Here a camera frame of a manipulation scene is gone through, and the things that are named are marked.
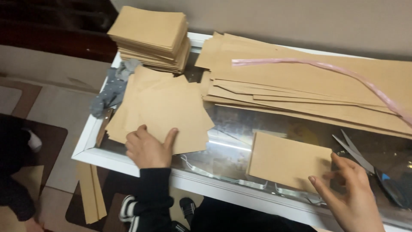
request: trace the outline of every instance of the pink plastic strap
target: pink plastic strap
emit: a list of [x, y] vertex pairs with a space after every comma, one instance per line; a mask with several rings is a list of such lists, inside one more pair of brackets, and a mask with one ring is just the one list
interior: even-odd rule
[[359, 75], [356, 72], [352, 72], [348, 69], [337, 67], [333, 64], [322, 63], [316, 60], [307, 59], [295, 59], [295, 58], [273, 58], [273, 59], [233, 59], [232, 66], [246, 66], [257, 64], [272, 64], [272, 63], [303, 63], [310, 64], [319, 68], [328, 69], [340, 72], [342, 74], [351, 76], [358, 81], [362, 82], [367, 88], [374, 92], [380, 100], [382, 100], [388, 109], [399, 114], [403, 120], [405, 120], [410, 127], [412, 127], [412, 117], [402, 108], [399, 107], [394, 101], [392, 101], [386, 94], [380, 91], [374, 84], [372, 84], [366, 77]]

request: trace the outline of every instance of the scissor blade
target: scissor blade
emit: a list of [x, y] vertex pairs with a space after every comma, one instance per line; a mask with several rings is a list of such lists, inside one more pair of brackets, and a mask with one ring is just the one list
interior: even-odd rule
[[352, 151], [354, 151], [355, 153], [357, 153], [359, 156], [363, 157], [362, 154], [358, 151], [358, 149], [355, 147], [355, 144], [352, 143], [351, 139], [349, 139], [349, 137], [346, 135], [346, 133], [340, 129], [340, 131], [342, 131], [343, 136], [345, 137], [346, 143], [348, 144], [348, 146], [352, 149]]
[[359, 162], [359, 164], [366, 169], [367, 171], [370, 171], [371, 173], [375, 174], [375, 169], [372, 166], [372, 164], [370, 164], [365, 158], [359, 156], [357, 153], [355, 153], [354, 151], [352, 151], [352, 149], [346, 145], [344, 142], [342, 142], [340, 139], [338, 139], [336, 136], [332, 135], [336, 141], [338, 141], [339, 144], [342, 145], [343, 148], [345, 148], [349, 154], [351, 154], [355, 160], [357, 160]]

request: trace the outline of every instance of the hand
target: hand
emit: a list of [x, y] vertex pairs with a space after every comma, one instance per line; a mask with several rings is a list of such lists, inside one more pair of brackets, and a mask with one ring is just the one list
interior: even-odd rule
[[365, 169], [352, 160], [339, 157], [335, 153], [332, 153], [331, 157], [340, 170], [326, 173], [323, 178], [340, 177], [340, 184], [346, 186], [346, 195], [339, 199], [318, 177], [309, 176], [309, 180], [329, 206], [336, 221], [346, 232], [384, 232]]
[[43, 226], [37, 223], [34, 218], [25, 221], [24, 227], [26, 227], [27, 232], [44, 232]]
[[140, 168], [169, 168], [177, 128], [172, 128], [163, 144], [147, 132], [146, 125], [126, 136], [126, 155]]

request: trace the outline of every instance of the black sleeve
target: black sleeve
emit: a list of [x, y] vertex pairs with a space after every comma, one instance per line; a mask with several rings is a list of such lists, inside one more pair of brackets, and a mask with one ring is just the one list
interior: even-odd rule
[[127, 196], [122, 203], [120, 220], [130, 222], [130, 232], [171, 231], [169, 208], [170, 168], [140, 169], [139, 191]]
[[21, 222], [29, 220], [36, 212], [27, 189], [10, 176], [0, 177], [0, 205], [10, 207]]

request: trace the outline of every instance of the beige wall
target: beige wall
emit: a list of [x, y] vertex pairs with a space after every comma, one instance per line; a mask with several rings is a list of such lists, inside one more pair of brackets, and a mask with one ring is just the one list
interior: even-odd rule
[[226, 32], [280, 45], [412, 60], [412, 0], [112, 0], [184, 12], [191, 32]]

